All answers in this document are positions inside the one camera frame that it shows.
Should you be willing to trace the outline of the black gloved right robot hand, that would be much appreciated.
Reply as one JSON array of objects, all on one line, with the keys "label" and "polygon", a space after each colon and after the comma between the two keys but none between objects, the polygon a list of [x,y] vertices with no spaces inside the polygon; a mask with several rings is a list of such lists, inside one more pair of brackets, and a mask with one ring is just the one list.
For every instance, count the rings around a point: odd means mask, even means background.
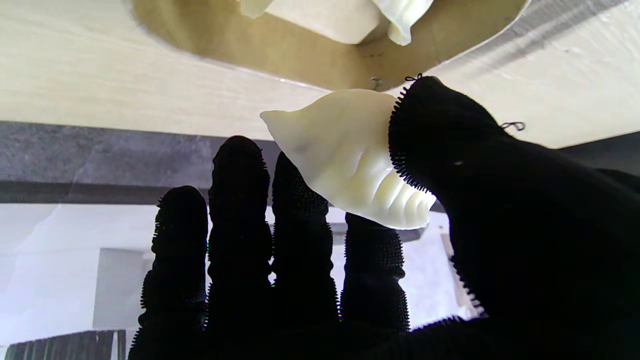
[{"label": "black gloved right robot hand", "polygon": [[481,315],[410,330],[396,230],[347,213],[330,275],[330,202],[279,153],[229,137],[208,199],[159,201],[130,360],[637,360],[639,178],[508,134],[435,76],[391,112],[391,164],[434,193]]}]

